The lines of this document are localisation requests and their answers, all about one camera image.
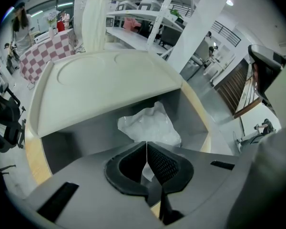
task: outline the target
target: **white plastic bag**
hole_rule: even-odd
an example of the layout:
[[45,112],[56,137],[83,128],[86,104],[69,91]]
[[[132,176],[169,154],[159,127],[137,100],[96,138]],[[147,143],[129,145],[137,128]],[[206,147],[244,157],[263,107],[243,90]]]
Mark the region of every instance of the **white plastic bag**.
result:
[[135,142],[161,142],[172,146],[181,144],[181,137],[175,131],[160,102],[154,103],[153,108],[146,108],[133,116],[120,118],[118,129]]

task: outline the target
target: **ceiling light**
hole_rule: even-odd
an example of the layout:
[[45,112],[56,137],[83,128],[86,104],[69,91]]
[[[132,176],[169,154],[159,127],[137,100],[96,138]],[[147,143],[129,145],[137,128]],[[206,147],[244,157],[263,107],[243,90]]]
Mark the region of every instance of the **ceiling light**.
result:
[[63,3],[63,4],[58,4],[57,7],[62,7],[62,6],[71,5],[71,4],[73,4],[73,2],[67,2],[67,3]]
[[6,13],[5,13],[5,15],[4,15],[2,21],[4,21],[4,19],[5,19],[5,18],[10,14],[10,12],[12,12],[13,10],[14,10],[14,7],[10,7],[10,8],[6,11]]
[[32,14],[31,17],[34,17],[35,15],[40,14],[40,13],[42,13],[42,12],[43,12],[43,11],[40,10],[40,11],[38,11],[37,13]]
[[226,2],[229,6],[233,6],[233,2],[231,0],[227,0]]

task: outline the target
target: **checkered tablecloth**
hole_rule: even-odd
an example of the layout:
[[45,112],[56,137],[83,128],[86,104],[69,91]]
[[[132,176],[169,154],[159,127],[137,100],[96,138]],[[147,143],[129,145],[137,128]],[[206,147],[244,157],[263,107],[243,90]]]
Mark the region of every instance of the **checkered tablecloth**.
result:
[[74,30],[57,33],[53,39],[46,39],[33,45],[20,56],[20,75],[31,83],[37,81],[47,62],[53,62],[74,55],[77,39]]

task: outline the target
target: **white tray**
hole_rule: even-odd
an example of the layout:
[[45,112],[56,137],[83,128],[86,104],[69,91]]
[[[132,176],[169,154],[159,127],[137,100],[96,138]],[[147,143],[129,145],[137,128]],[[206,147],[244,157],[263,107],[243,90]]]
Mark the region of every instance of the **white tray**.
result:
[[35,87],[28,124],[43,137],[81,121],[181,88],[155,53],[102,51],[48,62]]

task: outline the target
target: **white vase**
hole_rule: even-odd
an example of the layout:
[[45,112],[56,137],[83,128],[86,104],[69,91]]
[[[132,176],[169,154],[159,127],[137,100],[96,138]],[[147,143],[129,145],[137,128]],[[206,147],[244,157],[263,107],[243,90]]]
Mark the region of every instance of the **white vase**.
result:
[[50,37],[51,39],[53,39],[53,37],[54,37],[54,31],[53,31],[52,26],[49,27],[49,37]]
[[87,0],[82,15],[82,41],[86,52],[103,50],[105,34],[106,0]]

